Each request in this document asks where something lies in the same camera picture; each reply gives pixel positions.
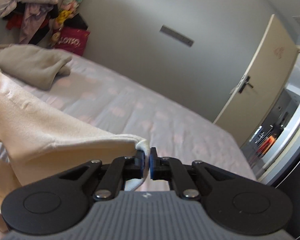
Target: gray folded cloth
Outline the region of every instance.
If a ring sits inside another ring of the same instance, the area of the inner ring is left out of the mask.
[[[43,49],[35,45],[0,45],[2,71],[42,90],[50,89],[57,74],[70,74],[66,64],[71,59],[71,55],[57,49]]]

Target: purple clothing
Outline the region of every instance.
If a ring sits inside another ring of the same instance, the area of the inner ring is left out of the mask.
[[[40,3],[27,3],[20,30],[20,44],[28,44],[34,34],[39,30],[47,13],[53,5]]]

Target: mattress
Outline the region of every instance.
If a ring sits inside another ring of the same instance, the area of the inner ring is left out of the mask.
[[[202,160],[224,170],[255,179],[234,139],[221,128],[101,65],[73,56],[70,76],[56,77],[51,90],[42,91],[14,79],[49,105],[114,134],[135,134],[150,141],[158,156],[184,164]],[[169,190],[150,178],[142,191]]]

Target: door handle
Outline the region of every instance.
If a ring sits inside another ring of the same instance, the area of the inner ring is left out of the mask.
[[[254,86],[252,86],[250,83],[249,83],[249,80],[250,80],[250,76],[247,76],[246,77],[246,80],[244,81],[243,85],[241,86],[241,88],[239,89],[238,93],[241,94],[242,91],[244,90],[244,88],[248,85],[249,87],[251,88],[254,88]]]

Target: beige blanket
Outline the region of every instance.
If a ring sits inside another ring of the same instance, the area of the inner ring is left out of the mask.
[[[0,160],[0,205],[17,187],[38,181],[91,159],[110,163],[143,150],[148,142],[135,135],[114,135],[86,124],[40,101],[0,73],[0,141],[10,163]],[[145,164],[144,179],[147,176]],[[126,190],[144,181],[129,180]],[[4,223],[0,217],[0,229]]]
[[[69,75],[69,54],[35,45],[0,45],[0,68],[29,85],[50,89],[57,74]]]

